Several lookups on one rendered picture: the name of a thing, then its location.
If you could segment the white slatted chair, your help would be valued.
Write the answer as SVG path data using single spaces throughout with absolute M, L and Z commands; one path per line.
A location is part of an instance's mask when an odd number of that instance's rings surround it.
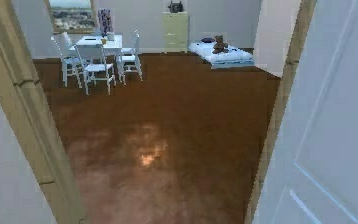
M 75 76 L 78 87 L 81 88 L 80 75 L 77 71 L 77 65 L 80 63 L 80 60 L 76 51 L 70 50 L 70 48 L 74 47 L 72 39 L 67 32 L 63 32 L 61 36 L 63 37 L 62 41 L 57 41 L 54 36 L 51 36 L 50 39 L 59 54 L 62 68 L 62 80 L 64 85 L 68 86 L 68 78 Z
M 76 44 L 75 49 L 82 66 L 85 93 L 89 94 L 90 82 L 105 81 L 108 94 L 111 94 L 111 87 L 117 84 L 115 69 L 112 63 L 107 62 L 103 45 Z
M 140 35 L 137 30 L 131 33 L 131 41 L 132 46 L 129 48 L 122 48 L 120 54 L 116 57 L 119 81 L 123 84 L 126 84 L 127 73 L 136 72 L 140 80 L 143 80 L 143 72 L 139 58 Z

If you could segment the white low bed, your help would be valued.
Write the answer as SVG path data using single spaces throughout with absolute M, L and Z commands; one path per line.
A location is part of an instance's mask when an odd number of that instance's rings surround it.
M 194 42 L 189 45 L 189 50 L 209 62 L 212 69 L 255 65 L 253 55 L 247 51 L 229 46 L 226 53 L 214 54 L 213 46 L 213 43 Z

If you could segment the brown teddy bear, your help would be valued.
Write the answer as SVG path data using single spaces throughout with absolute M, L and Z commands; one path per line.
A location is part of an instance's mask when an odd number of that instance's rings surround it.
M 227 53 L 228 44 L 224 42 L 222 35 L 215 36 L 215 44 L 213 46 L 213 54 Z

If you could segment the pale yellow chest of drawers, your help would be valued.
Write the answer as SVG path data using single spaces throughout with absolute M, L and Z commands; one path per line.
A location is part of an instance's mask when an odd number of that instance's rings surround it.
M 188 14 L 163 13 L 165 52 L 186 52 L 188 50 Z

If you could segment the white dining table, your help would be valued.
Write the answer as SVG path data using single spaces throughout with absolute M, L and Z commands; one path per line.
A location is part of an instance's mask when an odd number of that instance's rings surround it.
M 85 41 L 86 38 L 95 38 L 97 41 Z M 102 37 L 100 35 L 87 35 L 79 39 L 70 50 L 75 50 L 76 54 L 83 60 L 93 61 L 101 60 L 105 57 L 113 56 L 114 59 L 120 54 L 123 48 L 123 35 L 114 34 L 114 40 L 107 39 L 106 44 L 101 43 Z

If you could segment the black device on chest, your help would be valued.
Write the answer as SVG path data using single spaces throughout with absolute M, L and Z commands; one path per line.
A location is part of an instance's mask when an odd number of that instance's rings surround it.
M 171 13 L 179 13 L 179 12 L 183 12 L 183 4 L 181 1 L 175 3 L 173 1 L 170 2 L 169 6 L 168 6 L 169 10 Z

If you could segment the purple flowers in vase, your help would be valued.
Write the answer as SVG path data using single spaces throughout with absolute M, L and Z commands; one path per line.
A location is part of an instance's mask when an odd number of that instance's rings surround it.
M 114 40 L 114 32 L 111 19 L 111 11 L 109 9 L 100 9 L 98 11 L 99 27 L 102 37 L 108 40 Z

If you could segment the framed landscape picture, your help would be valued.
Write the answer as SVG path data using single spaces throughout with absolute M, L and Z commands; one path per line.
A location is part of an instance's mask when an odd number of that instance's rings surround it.
M 96 26 L 93 0 L 44 0 L 55 32 L 88 33 Z

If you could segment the white panelled room door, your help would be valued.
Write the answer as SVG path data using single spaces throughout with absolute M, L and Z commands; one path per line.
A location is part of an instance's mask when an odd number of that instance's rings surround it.
M 358 0 L 317 0 L 252 224 L 358 224 Z

